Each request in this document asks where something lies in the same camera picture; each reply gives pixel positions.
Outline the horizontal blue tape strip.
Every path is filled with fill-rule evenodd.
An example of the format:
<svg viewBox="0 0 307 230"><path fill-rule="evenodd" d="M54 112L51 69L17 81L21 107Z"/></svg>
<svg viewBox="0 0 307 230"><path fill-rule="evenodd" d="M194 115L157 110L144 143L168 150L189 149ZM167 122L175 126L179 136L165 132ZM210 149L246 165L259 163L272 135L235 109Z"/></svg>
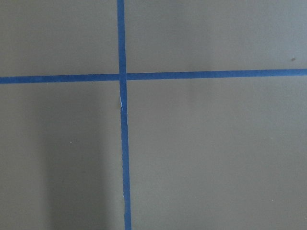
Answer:
<svg viewBox="0 0 307 230"><path fill-rule="evenodd" d="M125 76L128 81L136 81L136 80L305 76L306 74L307 74L306 69L267 69L267 70L126 73ZM119 81L120 76L121 74L119 73L85 74L85 75L15 76L15 77L1 77L0 83L21 84L21 83Z"/></svg>

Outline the vertical blue tape strip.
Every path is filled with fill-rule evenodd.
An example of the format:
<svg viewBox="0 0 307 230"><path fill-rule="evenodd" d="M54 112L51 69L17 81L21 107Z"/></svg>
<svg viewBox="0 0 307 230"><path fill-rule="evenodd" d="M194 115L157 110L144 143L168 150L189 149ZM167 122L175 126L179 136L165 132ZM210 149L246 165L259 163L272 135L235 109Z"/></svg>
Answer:
<svg viewBox="0 0 307 230"><path fill-rule="evenodd" d="M125 45L125 13L124 1L117 1L118 15L118 66L120 89L121 116L121 145L123 169L123 197L124 197L124 229L132 229L131 201L130 201L130 164L129 164L129 136L128 136L128 104L127 104L127 68Z"/></svg>

